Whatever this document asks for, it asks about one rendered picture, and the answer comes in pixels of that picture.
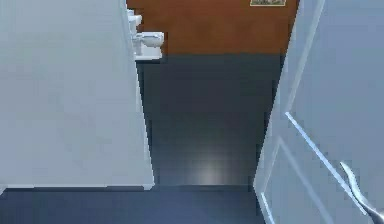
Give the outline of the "pale blue room door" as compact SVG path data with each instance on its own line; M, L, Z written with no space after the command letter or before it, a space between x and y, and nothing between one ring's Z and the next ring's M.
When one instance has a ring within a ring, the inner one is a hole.
M300 0L253 188L266 224L384 212L384 0Z

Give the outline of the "white toilet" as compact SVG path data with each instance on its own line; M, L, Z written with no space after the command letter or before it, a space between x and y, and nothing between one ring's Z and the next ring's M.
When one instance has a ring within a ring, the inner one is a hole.
M137 27L142 23L142 16L134 10L127 10L127 18L137 61L150 61L162 58L161 46L165 40L163 32L139 32Z

